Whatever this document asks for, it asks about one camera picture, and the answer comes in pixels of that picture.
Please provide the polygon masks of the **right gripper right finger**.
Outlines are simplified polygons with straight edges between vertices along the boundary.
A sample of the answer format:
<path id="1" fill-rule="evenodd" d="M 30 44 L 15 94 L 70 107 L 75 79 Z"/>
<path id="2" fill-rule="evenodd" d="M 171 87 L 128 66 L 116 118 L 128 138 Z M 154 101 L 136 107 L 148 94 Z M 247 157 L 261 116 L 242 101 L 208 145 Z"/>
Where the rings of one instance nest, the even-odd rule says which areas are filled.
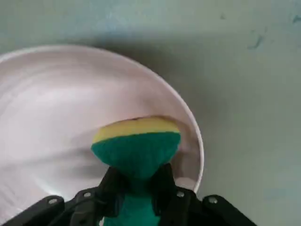
<path id="1" fill-rule="evenodd" d="M 150 193 L 160 226 L 256 226 L 225 198 L 213 194 L 199 200 L 194 191 L 177 186 L 169 163 L 151 177 Z"/>

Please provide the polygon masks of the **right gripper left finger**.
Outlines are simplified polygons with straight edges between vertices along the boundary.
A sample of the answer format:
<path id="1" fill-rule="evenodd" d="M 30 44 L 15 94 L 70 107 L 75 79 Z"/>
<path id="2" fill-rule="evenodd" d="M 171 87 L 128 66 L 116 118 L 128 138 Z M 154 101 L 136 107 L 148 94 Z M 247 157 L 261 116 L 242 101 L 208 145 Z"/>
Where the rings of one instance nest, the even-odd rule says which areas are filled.
<path id="1" fill-rule="evenodd" d="M 97 226 L 104 217 L 117 217 L 128 180 L 109 167 L 100 184 L 79 191 L 71 200 L 50 195 L 5 222 L 6 226 Z"/>

